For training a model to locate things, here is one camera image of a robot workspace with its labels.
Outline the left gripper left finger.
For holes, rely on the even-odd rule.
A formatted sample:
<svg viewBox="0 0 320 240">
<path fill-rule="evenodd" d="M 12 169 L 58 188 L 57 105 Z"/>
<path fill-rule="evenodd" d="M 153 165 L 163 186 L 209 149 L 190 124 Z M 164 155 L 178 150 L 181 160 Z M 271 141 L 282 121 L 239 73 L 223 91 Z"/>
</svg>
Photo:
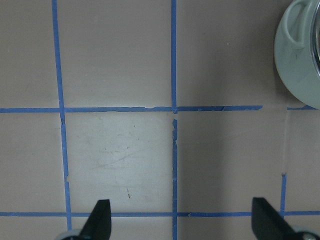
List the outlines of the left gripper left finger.
<svg viewBox="0 0 320 240">
<path fill-rule="evenodd" d="M 81 229 L 80 240 L 109 240 L 112 232 L 111 205 L 109 199 L 98 200 Z"/>
</svg>

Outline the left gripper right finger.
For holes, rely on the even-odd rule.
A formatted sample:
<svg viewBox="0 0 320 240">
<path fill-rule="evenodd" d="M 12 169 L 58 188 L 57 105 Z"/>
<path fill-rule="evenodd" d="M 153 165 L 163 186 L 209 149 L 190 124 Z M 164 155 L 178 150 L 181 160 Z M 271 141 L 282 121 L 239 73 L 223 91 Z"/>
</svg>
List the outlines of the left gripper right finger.
<svg viewBox="0 0 320 240">
<path fill-rule="evenodd" d="M 253 197 L 251 228 L 257 240 L 299 240 L 300 234 L 263 197 Z"/>
</svg>

